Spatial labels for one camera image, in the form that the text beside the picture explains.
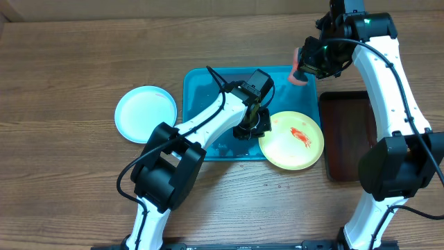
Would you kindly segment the red and green sponge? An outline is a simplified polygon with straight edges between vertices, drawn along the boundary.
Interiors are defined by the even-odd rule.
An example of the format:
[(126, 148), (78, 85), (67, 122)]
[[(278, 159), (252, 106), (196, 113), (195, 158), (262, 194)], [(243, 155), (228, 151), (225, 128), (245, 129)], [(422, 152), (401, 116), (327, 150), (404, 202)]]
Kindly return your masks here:
[(307, 77), (303, 72), (298, 71), (299, 47), (294, 50), (292, 69), (288, 76), (288, 81), (293, 85), (304, 86), (308, 83)]

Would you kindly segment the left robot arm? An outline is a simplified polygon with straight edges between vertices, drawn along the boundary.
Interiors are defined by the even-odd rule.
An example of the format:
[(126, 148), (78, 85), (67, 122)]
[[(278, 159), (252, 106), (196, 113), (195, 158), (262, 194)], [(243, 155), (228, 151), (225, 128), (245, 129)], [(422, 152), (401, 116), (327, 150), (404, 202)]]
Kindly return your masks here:
[(134, 194), (118, 192), (137, 203), (132, 233), (122, 249), (160, 249), (169, 214), (194, 186), (207, 148), (233, 128), (236, 138), (249, 140), (270, 129), (267, 108), (261, 105), (265, 90), (236, 87), (221, 90), (206, 109), (177, 126), (162, 122), (153, 130), (142, 154), (121, 172), (130, 172)]

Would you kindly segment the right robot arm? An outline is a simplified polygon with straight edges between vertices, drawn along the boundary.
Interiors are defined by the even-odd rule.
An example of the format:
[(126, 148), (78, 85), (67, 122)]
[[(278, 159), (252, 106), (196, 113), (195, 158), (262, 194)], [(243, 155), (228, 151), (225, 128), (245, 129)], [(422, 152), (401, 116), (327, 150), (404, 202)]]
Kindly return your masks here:
[(366, 85), (377, 143), (360, 160), (363, 194), (340, 230), (340, 249), (381, 249), (397, 211), (434, 176), (442, 176), (443, 134), (433, 132), (413, 97), (400, 60), (398, 32), (388, 13), (329, 11), (298, 52), (298, 70), (316, 78), (354, 65)]

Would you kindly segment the light blue plate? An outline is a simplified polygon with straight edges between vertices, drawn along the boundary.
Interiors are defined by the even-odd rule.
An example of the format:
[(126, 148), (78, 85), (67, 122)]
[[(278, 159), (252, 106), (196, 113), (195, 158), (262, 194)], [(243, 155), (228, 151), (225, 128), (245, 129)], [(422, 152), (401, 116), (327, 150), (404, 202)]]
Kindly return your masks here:
[(177, 117), (174, 98), (166, 90), (152, 85), (127, 92), (114, 112), (118, 132), (138, 144), (146, 144), (155, 127), (162, 122), (174, 126)]

